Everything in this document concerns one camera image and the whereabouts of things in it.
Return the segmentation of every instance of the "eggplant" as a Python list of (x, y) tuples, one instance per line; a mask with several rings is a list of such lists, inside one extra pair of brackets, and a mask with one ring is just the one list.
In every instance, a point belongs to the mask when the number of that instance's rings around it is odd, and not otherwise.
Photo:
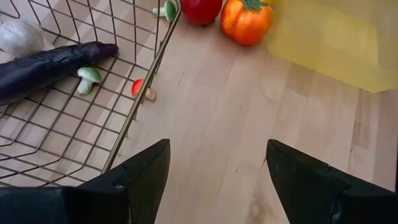
[(13, 103), (118, 53), (116, 44), (88, 42), (41, 51), (0, 64), (0, 106)]

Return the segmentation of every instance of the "toy mushroom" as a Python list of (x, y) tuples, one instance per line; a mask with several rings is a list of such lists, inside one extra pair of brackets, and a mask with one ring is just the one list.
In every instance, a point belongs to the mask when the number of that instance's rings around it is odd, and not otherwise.
[[(143, 83), (144, 83), (143, 79), (138, 79), (138, 80), (134, 81), (134, 83), (132, 83), (132, 85), (131, 85), (131, 95), (132, 95), (132, 97), (134, 99), (137, 97), (138, 92), (141, 89)], [(146, 93), (145, 93), (145, 97), (149, 101), (155, 101), (156, 100), (156, 92), (154, 90), (151, 90), (150, 88), (148, 88)]]
[(152, 12), (156, 13), (159, 11), (159, 17), (166, 17), (168, 22), (173, 22), (175, 16), (177, 15), (177, 10), (171, 1), (166, 1), (164, 7), (160, 7), (160, 10), (156, 7)]
[(91, 92), (91, 87), (93, 83), (102, 82), (100, 73), (91, 67), (83, 67), (77, 70), (77, 75), (81, 77), (79, 86), (77, 87), (77, 92), (81, 95), (87, 95)]

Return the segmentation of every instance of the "red tomato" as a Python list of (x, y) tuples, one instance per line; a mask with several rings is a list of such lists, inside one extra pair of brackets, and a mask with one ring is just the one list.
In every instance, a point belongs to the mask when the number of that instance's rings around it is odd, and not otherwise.
[(182, 0), (182, 11), (193, 25), (212, 23), (223, 7), (223, 0)]

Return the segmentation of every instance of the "garlic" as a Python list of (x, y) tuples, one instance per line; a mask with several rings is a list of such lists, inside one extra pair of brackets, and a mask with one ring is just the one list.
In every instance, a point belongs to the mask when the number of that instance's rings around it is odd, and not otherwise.
[(0, 26), (0, 48), (13, 57), (24, 57), (42, 50), (54, 49), (34, 22), (12, 19)]

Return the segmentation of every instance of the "metal wire basket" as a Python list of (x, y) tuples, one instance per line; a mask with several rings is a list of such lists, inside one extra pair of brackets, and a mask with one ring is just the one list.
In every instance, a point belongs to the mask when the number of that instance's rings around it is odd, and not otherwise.
[[(152, 12), (160, 0), (0, 2), (2, 21), (35, 21), (56, 47), (98, 40), (120, 48), (116, 58), (96, 65), (104, 81), (89, 95), (76, 92), (79, 78), (71, 74), (0, 108), (0, 186), (80, 185), (111, 168), (180, 17), (176, 3), (177, 16), (161, 38), (166, 21)], [(10, 59), (0, 54), (1, 62)], [(136, 78), (144, 84), (134, 100)]]

